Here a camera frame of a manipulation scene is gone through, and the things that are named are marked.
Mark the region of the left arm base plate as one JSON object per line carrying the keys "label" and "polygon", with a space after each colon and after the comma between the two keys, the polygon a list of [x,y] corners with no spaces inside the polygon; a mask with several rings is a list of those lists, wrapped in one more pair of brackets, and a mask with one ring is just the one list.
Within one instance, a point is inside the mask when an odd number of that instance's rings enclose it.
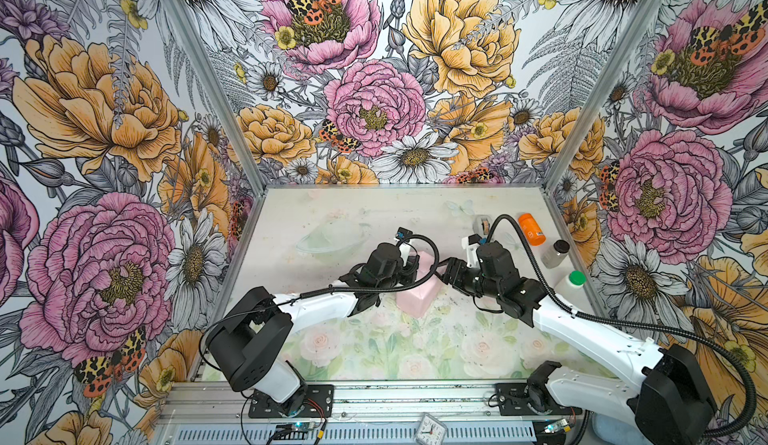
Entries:
{"label": "left arm base plate", "polygon": [[332,414],[335,387],[330,384],[308,384],[284,403],[254,391],[248,417],[251,419],[329,418]]}

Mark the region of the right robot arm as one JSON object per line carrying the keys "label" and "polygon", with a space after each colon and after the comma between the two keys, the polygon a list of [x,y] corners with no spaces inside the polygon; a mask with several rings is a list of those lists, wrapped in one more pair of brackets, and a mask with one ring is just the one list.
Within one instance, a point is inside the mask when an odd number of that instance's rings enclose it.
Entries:
{"label": "right robot arm", "polygon": [[489,261],[475,267],[458,258],[439,265],[440,279],[462,294],[492,297],[502,313],[558,338],[610,371],[587,375],[546,360],[528,377],[513,408],[546,415],[570,408],[605,415],[634,426],[653,444],[695,444],[716,406],[691,353],[664,349],[618,328],[579,317],[578,308],[513,265]]}

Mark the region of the purple wrapping paper sheet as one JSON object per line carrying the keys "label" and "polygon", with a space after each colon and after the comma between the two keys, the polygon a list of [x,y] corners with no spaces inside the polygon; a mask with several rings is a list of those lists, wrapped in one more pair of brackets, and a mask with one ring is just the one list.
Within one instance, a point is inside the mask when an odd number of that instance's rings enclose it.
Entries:
{"label": "purple wrapping paper sheet", "polygon": [[[434,262],[434,257],[426,251],[420,251],[417,276],[426,274]],[[413,318],[422,318],[430,309],[444,283],[436,276],[431,276],[425,283],[411,290],[395,294],[397,307]]]}

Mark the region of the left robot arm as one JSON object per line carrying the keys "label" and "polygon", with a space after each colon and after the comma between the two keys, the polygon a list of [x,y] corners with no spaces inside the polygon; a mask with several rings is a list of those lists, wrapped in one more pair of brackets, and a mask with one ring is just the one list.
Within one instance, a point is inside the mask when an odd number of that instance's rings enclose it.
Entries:
{"label": "left robot arm", "polygon": [[273,295],[255,287],[206,330],[202,350],[211,355],[233,391],[254,389],[279,405],[300,403],[306,382],[279,359],[288,337],[326,320],[359,314],[382,295],[411,290],[432,276],[417,273],[415,265],[374,275],[360,268],[324,288],[292,294]]}

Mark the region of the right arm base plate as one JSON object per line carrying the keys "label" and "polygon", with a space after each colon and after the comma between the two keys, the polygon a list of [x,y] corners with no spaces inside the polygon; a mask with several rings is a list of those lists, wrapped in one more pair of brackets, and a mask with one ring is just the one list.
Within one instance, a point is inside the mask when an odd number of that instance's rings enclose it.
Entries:
{"label": "right arm base plate", "polygon": [[581,408],[558,404],[544,388],[526,382],[502,382],[494,385],[494,394],[502,416],[581,416]]}

